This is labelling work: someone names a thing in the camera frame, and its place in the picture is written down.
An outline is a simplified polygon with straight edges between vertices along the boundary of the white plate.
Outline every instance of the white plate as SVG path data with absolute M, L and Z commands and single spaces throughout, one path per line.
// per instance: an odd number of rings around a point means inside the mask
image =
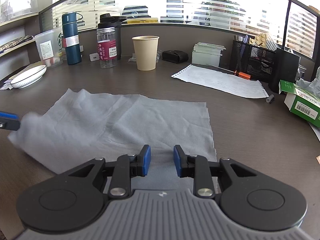
M 30 68 L 27 71 L 21 73 L 19 76 L 15 77 L 10 82 L 10 84 L 13 88 L 25 88 L 38 81 L 46 72 L 46 70 L 46 65 L 40 65 Z

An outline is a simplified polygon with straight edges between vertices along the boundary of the teal thermos bottle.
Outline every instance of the teal thermos bottle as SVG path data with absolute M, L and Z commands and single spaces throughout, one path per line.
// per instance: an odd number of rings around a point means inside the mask
M 62 15 L 62 44 L 66 50 L 68 65 L 73 65 L 81 62 L 76 14 L 76 12 L 70 12 Z

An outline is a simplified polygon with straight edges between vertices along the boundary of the desk organizer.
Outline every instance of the desk organizer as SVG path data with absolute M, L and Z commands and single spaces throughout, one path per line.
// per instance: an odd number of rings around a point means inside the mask
M 275 55 L 272 50 L 233 40 L 229 69 L 247 73 L 252 79 L 268 83 Z

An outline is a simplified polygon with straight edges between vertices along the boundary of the cardboard box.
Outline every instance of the cardboard box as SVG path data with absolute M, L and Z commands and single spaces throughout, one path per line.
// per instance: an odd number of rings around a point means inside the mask
M 279 94 L 287 92 L 284 103 L 290 112 L 320 127 L 320 98 L 291 82 L 280 80 Z

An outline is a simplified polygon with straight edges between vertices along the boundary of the wrinkled cloth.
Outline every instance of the wrinkled cloth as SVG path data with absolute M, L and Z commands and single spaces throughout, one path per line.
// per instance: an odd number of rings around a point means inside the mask
M 320 67 L 318 67 L 316 78 L 312 81 L 305 81 L 302 78 L 296 81 L 296 84 L 312 93 L 314 96 L 320 98 Z
M 44 115 L 28 113 L 9 140 L 55 173 L 96 157 L 107 162 L 151 146 L 148 175 L 132 179 L 132 188 L 192 188 L 179 178 L 173 146 L 186 154 L 216 161 L 206 103 L 147 98 L 142 95 L 68 91 Z

